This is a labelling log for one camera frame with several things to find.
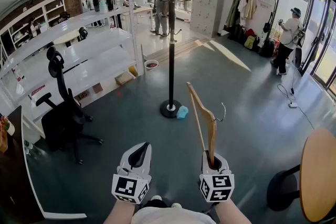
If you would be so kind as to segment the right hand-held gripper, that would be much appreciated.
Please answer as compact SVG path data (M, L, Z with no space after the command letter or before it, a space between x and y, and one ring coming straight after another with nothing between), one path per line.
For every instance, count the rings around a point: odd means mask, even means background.
M214 154L214 167L215 170L211 168L209 151L204 151L199 190L207 202L224 202L231 198L235 188L234 174L227 160L219 154Z

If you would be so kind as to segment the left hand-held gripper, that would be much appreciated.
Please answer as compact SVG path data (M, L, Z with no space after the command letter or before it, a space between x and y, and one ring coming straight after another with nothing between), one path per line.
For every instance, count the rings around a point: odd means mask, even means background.
M140 204L147 192L152 177L149 175L152 146L148 142L137 144L124 152L121 165L129 165L136 173L121 168L113 175L111 193L123 202Z

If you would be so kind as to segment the wooden hanger with metal hook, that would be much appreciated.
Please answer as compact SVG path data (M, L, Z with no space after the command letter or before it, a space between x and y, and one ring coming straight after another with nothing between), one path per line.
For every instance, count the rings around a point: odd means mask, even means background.
M196 125L198 129L198 136L201 142L202 150L203 152L206 152L203 136L202 136L202 130L201 130L201 125L200 121L198 118L197 110L200 111L201 116L203 117L206 126L207 126L207 137L208 137L208 160L210 161L210 168L215 168L215 142L216 142L216 137L217 137L217 121L222 121L225 118L226 115L226 108L224 104L222 103L222 106L224 108L224 115L222 119L216 118L214 114L204 107L202 104L199 96L197 95L196 91L194 90L192 84L190 82L186 83L188 91L190 93L191 97L191 103L192 103L192 108L194 111L195 119L196 119Z

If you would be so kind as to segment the black coat rack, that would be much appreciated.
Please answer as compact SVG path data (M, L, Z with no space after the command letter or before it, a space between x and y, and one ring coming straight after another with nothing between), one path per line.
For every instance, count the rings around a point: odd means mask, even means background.
M168 26L169 30L167 36L169 40L169 99L165 100L160 105L160 112L166 118L175 118L179 108L182 106L178 101L174 100L174 62L175 62L175 35L179 34L182 30L175 32L175 1L188 2L190 0L168 0Z

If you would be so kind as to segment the person's left forearm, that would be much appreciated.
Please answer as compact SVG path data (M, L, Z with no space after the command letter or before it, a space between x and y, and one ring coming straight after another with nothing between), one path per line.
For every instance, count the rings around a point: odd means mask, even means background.
M103 224L131 224L135 204L117 200Z

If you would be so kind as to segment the person's right forearm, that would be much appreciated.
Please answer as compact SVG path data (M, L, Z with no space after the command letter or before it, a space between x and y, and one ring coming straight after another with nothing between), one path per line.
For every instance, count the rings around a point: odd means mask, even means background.
M250 220L237 208L231 199L215 206L220 224L251 224Z

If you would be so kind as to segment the garment rack with clothes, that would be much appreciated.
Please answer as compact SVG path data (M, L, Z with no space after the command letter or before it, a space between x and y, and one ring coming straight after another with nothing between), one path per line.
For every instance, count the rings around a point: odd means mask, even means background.
M244 46L249 35L256 35L253 50L270 58L274 53L274 41L270 32L276 11L276 0L233 0L224 25L228 39Z

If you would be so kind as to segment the light blue cloth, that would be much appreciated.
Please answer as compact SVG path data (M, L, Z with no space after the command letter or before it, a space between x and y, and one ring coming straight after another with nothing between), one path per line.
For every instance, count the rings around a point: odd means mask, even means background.
M181 106L176 114L176 118L181 120L184 119L188 114L188 108L186 106Z

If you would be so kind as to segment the person's white shirt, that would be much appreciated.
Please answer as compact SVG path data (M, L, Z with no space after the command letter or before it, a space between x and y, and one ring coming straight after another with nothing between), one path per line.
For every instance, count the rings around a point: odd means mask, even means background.
M216 224L208 215L183 208L145 207L134 214L131 224Z

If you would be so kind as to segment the flat cardboard box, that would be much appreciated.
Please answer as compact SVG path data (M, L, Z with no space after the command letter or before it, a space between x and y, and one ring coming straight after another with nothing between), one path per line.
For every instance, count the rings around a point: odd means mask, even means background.
M127 82L132 81L134 79L134 76L128 72L123 72L117 77L115 77L114 79L117 85L122 86L126 84Z

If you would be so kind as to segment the black office chair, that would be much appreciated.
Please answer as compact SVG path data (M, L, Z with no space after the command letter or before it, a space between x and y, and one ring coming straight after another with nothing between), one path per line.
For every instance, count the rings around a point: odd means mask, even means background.
M41 119L45 140L52 152L63 149L67 144L72 144L76 162L82 164L83 161L79 158L77 141L84 138L102 144L103 140L82 133L84 124L91 122L93 118L84 113L73 97L72 90L66 87L63 73L64 59L61 53L52 46L48 48L46 56L49 60L49 74L57 80L58 91L63 101L58 105L54 104L50 99L50 92L36 101L37 106L46 103L51 107L51 110Z

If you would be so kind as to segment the white bowl with red contents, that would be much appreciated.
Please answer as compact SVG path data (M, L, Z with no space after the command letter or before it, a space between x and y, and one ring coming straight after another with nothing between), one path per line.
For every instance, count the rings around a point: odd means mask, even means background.
M152 70L156 68L159 65L159 62L157 60L147 60L144 62L144 66L146 71Z

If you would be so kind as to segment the round wooden table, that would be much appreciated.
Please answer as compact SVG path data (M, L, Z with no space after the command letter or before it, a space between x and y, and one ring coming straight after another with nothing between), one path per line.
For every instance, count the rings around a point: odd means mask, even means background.
M302 151L300 203L310 222L322 220L336 204L336 137L326 129L314 130Z

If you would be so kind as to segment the wooden steps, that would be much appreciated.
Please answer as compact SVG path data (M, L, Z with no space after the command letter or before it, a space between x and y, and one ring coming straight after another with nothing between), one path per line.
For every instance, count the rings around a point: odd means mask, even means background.
M175 44L174 57L178 57L181 54L188 53L193 49L202 46L209 42L207 38L190 38L186 41L181 41ZM161 49L150 55L144 56L144 60L156 60L158 63L166 62L169 60L169 48Z

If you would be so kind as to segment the dark desk with white edge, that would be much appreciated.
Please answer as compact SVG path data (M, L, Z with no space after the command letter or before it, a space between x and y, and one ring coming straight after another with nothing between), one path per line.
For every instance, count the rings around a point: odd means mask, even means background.
M36 195L27 164L22 107L17 107L8 119L14 134L7 135L5 145L0 144L0 205L21 224L34 224L43 220L77 220L87 215L45 212Z

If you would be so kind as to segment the yellow backpack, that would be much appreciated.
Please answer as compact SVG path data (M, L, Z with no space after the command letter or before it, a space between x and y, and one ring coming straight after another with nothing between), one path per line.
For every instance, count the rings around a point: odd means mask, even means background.
M244 43L244 46L247 49L253 50L254 43L256 41L257 36L256 35L249 35Z

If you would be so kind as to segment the white metal shelving unit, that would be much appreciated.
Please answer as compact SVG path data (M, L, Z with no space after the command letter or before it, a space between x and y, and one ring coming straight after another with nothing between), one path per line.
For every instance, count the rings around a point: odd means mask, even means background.
M81 27L89 27L95 21L127 15L127 27L111 27L89 30L89 35L77 41L74 34ZM47 45L53 46L64 58L66 85L74 95L135 67L139 75L144 73L141 48L135 36L134 4L116 7L102 13L94 10L71 17L65 22L48 28L24 45L7 55L0 43L0 113L9 115L21 107L24 116L36 122L49 110L37 105L46 93L61 102L56 80L48 72Z

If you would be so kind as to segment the grey locker cabinet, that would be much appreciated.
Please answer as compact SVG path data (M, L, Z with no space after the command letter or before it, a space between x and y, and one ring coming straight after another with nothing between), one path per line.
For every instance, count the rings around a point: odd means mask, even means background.
M224 0L192 0L190 29L208 38L217 35Z

